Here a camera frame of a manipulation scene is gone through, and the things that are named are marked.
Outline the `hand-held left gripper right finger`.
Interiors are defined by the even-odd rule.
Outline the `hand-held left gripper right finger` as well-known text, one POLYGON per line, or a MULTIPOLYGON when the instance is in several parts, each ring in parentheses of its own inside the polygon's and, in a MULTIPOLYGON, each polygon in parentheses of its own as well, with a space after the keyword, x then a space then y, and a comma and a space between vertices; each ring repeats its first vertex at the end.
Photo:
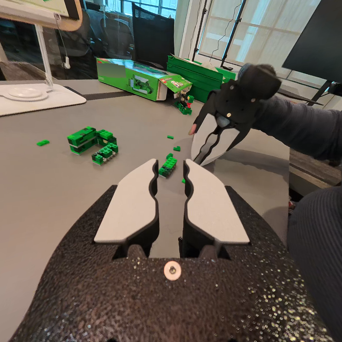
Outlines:
POLYGON ((183 162, 183 178, 186 248, 200 252, 211 245, 219 252, 226 245, 248 245, 250 239, 224 184, 190 159, 183 162))

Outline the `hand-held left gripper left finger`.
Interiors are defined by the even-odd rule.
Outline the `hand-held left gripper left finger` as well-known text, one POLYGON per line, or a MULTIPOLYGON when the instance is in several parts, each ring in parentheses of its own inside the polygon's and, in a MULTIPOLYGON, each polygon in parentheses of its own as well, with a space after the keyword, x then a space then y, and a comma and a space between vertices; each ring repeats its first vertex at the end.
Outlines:
POLYGON ((112 243, 124 249, 140 245, 144 251, 151 251, 159 236, 158 171, 158 160, 150 159, 118 183, 95 243, 112 243))

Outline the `small green brick build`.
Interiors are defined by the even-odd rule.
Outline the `small green brick build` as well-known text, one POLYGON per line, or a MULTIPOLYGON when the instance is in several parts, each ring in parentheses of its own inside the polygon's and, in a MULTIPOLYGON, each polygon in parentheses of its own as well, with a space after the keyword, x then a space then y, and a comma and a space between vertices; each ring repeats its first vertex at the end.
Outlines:
POLYGON ((169 153, 166 156, 166 160, 164 164, 159 169, 159 175, 161 177, 168 178, 175 170, 176 165, 177 165, 177 159, 173 157, 173 153, 169 153))

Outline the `person's right forearm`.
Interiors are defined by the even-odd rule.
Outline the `person's right forearm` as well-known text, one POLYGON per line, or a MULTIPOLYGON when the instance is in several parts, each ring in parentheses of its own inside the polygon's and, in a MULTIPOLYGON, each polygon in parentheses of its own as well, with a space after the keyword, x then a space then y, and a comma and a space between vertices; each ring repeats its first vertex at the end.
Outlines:
POLYGON ((342 113, 273 96, 261 101, 252 128, 316 160, 341 162, 342 113))

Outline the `grey desk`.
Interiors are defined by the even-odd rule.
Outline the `grey desk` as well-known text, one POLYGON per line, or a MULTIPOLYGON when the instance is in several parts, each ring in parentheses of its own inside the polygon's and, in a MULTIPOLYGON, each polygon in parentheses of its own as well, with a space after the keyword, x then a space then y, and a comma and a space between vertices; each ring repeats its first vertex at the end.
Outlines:
POLYGON ((83 105, 1 117, 1 341, 20 324, 55 248, 78 218, 111 186, 151 158, 161 165, 174 152, 177 168, 158 179, 160 233, 151 257, 178 258, 182 235, 183 160, 190 157, 188 131, 202 108, 181 114, 174 101, 153 102, 97 80, 63 80, 82 95, 115 92, 114 97, 83 105), (118 155, 96 165, 92 147, 70 151, 67 136, 86 127, 113 133, 118 155), (41 140, 45 146, 37 146, 41 140))

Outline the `person's right hand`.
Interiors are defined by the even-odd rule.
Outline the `person's right hand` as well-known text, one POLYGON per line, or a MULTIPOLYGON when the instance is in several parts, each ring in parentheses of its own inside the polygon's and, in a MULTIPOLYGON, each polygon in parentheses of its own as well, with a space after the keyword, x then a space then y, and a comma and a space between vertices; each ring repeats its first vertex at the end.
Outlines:
POLYGON ((202 106, 198 116, 194 120, 194 123, 193 123, 192 127, 190 128, 188 135, 194 135, 195 133, 197 133, 197 131, 198 131, 199 127, 202 125, 204 119, 207 116, 214 117, 214 114, 215 114, 214 105, 211 103, 211 101, 207 100, 207 102, 202 106))

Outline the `green and red brick figure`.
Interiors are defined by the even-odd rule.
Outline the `green and red brick figure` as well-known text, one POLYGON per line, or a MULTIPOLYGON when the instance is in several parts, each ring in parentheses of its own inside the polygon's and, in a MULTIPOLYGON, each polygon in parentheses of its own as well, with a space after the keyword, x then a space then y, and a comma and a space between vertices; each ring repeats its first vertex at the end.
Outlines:
POLYGON ((190 88, 182 90, 174 94, 174 99, 176 102, 174 103, 175 107, 183 114, 183 115, 191 115, 192 109, 191 105, 194 102, 194 96, 189 95, 190 88))

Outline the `stack of green plastic bins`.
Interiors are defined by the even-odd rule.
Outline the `stack of green plastic bins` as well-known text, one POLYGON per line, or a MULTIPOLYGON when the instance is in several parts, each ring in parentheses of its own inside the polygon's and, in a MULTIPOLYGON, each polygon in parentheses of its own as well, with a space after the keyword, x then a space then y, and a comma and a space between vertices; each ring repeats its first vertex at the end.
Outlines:
POLYGON ((236 73, 226 69, 214 67, 214 70, 205 68, 201 63, 191 62, 174 55, 168 56, 167 71, 179 74, 192 83, 189 95, 195 100, 205 103, 212 90, 219 90, 221 84, 230 79, 236 79, 236 73))

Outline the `black tripod stand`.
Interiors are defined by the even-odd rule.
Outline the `black tripod stand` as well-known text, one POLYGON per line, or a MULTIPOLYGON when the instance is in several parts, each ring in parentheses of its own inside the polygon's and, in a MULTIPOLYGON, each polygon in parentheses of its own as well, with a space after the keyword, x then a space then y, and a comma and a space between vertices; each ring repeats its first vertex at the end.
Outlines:
POLYGON ((200 6, 200 9, 202 9, 202 13, 201 13, 201 17, 200 17, 200 22, 199 24, 196 26, 198 26, 198 32, 197 32, 197 37, 196 37, 196 42, 195 42, 195 46, 194 46, 194 51, 193 51, 193 55, 191 58, 191 61, 194 62, 195 60, 195 56, 199 51, 199 40, 200 40, 200 36, 201 36, 201 32, 202 32, 202 26, 203 26, 203 21, 204 21, 204 17, 207 13, 207 0, 204 1, 203 6, 200 6))
POLYGON ((232 28, 231 33, 229 35, 229 39, 228 39, 228 42, 227 42, 227 45, 226 45, 226 48, 225 48, 225 51, 224 51, 224 54, 223 54, 223 57, 222 57, 221 65, 220 65, 221 68, 229 70, 229 71, 233 70, 233 68, 232 67, 224 66, 224 63, 226 61, 229 48, 230 48, 230 46, 231 46, 231 44, 233 42, 233 38, 234 38, 235 32, 237 30, 237 26, 241 22, 242 13, 243 13, 243 10, 244 10, 244 7, 246 5, 247 0, 242 0, 240 2, 241 3, 240 3, 240 6, 238 8, 237 15, 236 16, 234 15, 234 18, 233 18, 234 19, 233 28, 232 28))

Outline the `window with white blind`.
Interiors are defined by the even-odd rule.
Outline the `window with white blind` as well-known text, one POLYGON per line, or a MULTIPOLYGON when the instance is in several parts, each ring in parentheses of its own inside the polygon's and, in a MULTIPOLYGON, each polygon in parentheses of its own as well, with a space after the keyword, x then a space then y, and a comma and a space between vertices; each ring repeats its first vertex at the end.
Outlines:
MULTIPOLYGON (((240 1, 211 1, 199 54, 222 60, 240 1)), ((282 70, 319 0, 249 0, 226 62, 266 63, 282 70)))

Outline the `large green brick assembly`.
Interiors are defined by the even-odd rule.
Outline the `large green brick assembly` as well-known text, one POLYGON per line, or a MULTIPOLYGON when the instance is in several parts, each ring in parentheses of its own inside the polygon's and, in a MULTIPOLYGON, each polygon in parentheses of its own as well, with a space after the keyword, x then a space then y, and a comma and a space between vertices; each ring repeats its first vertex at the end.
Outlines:
POLYGON ((92 162, 103 165, 118 154, 117 139, 112 132, 87 126, 67 137, 72 153, 80 156, 93 146, 100 147, 92 154, 92 162))

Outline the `large black monitor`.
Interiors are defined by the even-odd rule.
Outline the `large black monitor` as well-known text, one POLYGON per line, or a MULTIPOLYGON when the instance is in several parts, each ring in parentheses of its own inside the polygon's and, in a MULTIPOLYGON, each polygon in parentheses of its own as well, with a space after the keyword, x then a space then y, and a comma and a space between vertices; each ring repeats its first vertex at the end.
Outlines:
POLYGON ((326 81, 309 100, 309 106, 318 104, 317 100, 332 82, 341 84, 341 0, 320 1, 282 67, 326 81))

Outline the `green cardboard box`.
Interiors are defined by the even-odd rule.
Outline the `green cardboard box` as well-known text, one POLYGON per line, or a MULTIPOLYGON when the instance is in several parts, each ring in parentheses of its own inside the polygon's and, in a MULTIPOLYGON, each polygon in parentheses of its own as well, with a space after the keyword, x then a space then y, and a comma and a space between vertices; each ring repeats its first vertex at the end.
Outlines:
POLYGON ((176 99, 192 87, 181 75, 128 59, 96 58, 96 66, 101 83, 155 102, 166 100, 168 91, 176 99))

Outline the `person's dark ribbed clothing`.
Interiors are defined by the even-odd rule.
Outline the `person's dark ribbed clothing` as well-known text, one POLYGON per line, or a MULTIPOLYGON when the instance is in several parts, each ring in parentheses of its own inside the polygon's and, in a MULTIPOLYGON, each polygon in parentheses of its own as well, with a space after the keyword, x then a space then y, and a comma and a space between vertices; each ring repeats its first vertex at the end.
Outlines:
POLYGON ((322 321, 333 339, 341 341, 341 186, 315 191, 297 203, 289 219, 287 245, 322 321))

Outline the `dark office chair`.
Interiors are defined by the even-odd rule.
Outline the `dark office chair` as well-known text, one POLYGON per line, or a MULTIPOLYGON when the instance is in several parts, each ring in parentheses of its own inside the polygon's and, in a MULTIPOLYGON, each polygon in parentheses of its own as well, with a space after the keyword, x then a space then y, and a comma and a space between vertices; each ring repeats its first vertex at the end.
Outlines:
POLYGON ((135 53, 133 23, 121 12, 86 10, 90 21, 92 53, 99 58, 132 60, 135 53))

